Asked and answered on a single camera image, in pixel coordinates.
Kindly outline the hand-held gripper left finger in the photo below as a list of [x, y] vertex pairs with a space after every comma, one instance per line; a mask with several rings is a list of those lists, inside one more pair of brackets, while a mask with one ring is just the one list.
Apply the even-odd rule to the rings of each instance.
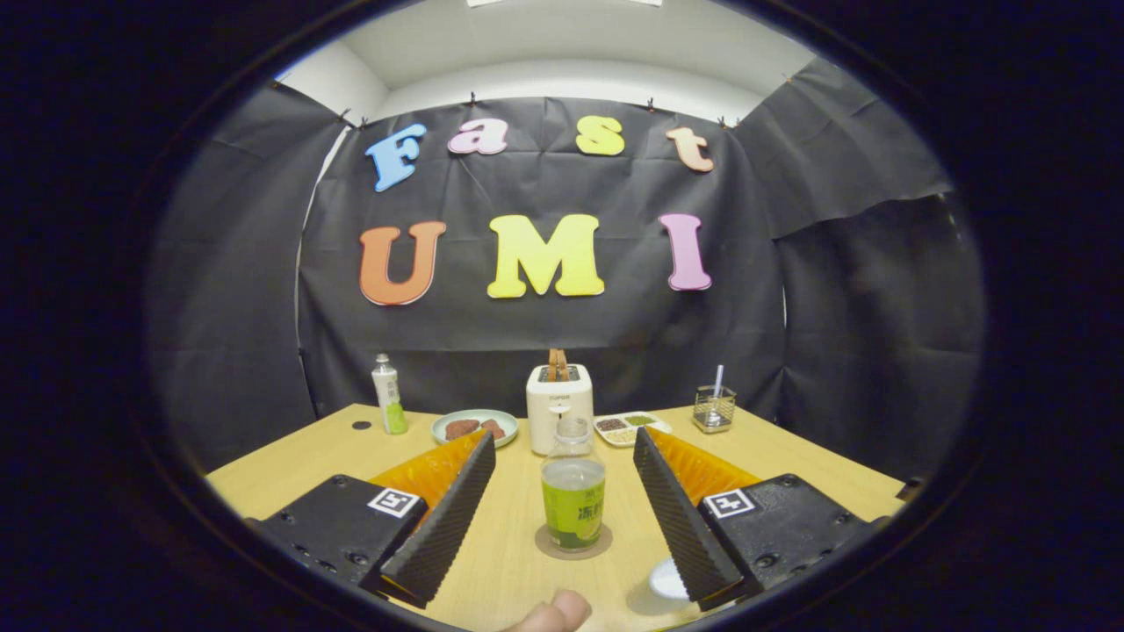
[[493, 471], [495, 435], [478, 428], [370, 480], [330, 476], [248, 525], [312, 574], [424, 608]]

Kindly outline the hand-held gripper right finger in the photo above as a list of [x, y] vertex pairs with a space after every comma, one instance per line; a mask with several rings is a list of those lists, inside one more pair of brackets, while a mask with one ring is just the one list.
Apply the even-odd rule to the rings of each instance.
[[641, 428], [633, 461], [688, 599], [703, 611], [771, 592], [883, 524], [799, 476], [760, 479], [658, 428]]

